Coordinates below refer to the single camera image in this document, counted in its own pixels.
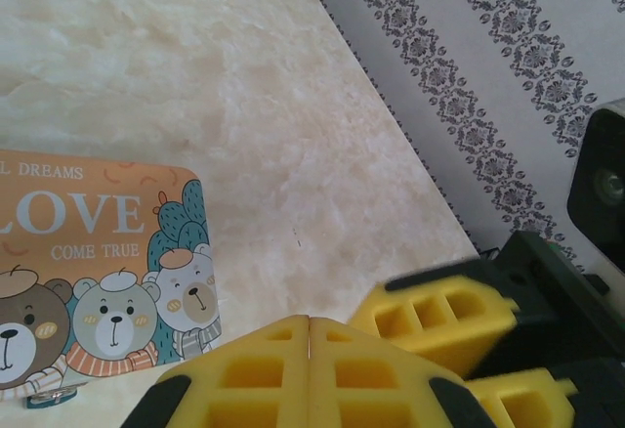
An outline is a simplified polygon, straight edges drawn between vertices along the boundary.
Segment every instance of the wallpaper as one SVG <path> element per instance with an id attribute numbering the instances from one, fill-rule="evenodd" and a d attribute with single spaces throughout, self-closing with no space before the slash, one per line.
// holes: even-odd
<path id="1" fill-rule="evenodd" d="M 625 0 L 321 2 L 479 250 L 532 230 L 607 267 L 565 205 L 590 113 L 625 95 Z"/>

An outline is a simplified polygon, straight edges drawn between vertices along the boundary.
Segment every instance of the camera lens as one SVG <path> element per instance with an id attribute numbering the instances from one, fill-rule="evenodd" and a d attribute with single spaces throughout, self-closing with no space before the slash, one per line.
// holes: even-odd
<path id="1" fill-rule="evenodd" d="M 595 191 L 608 206 L 616 206 L 625 198 L 623 179 L 607 169 L 600 169 L 595 174 Z"/>

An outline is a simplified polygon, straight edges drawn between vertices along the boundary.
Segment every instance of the yellow plastic part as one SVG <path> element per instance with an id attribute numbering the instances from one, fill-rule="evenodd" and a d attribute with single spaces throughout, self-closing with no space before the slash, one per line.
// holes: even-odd
<path id="1" fill-rule="evenodd" d="M 556 381 L 547 369 L 467 382 L 497 428 L 571 428 L 575 410 L 567 396 L 573 383 Z"/>
<path id="2" fill-rule="evenodd" d="M 309 428 L 452 428 L 429 386 L 451 371 L 330 319 L 311 319 Z"/>
<path id="3" fill-rule="evenodd" d="M 180 364 L 191 384 L 168 427 L 306 427 L 309 318 L 292 316 Z"/>
<path id="4" fill-rule="evenodd" d="M 466 377 L 517 324 L 517 304 L 458 276 L 387 292 L 379 284 L 348 324 Z"/>

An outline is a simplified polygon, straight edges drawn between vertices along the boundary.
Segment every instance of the small blue object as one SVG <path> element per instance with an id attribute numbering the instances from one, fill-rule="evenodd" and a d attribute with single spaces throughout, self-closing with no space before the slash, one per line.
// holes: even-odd
<path id="1" fill-rule="evenodd" d="M 56 393 L 54 396 L 49 398 L 42 398 L 41 396 L 31 396 L 26 398 L 26 408 L 48 408 L 54 407 L 59 404 L 63 404 L 70 399 L 73 399 L 78 394 L 78 389 L 74 388 L 73 390 L 67 391 L 66 389 L 62 392 Z"/>

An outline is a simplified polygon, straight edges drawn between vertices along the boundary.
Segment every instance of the cartoon bear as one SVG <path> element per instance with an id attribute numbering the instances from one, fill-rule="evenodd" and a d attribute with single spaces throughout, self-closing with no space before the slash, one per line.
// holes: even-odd
<path id="1" fill-rule="evenodd" d="M 16 266 L 0 274 L 0 401 L 61 387 L 71 285 Z"/>
<path id="2" fill-rule="evenodd" d="M 172 249 L 161 256 L 161 271 L 144 277 L 161 291 L 158 314 L 172 327 L 174 350 L 183 360 L 210 351 L 222 333 L 210 250 L 204 243 L 193 252 Z"/>
<path id="3" fill-rule="evenodd" d="M 72 320 L 76 342 L 67 352 L 67 384 L 156 364 L 158 351 L 151 339 L 160 290 L 155 283 L 139 286 L 135 274 L 121 270 L 100 283 L 82 278 L 73 292 L 78 299 Z"/>

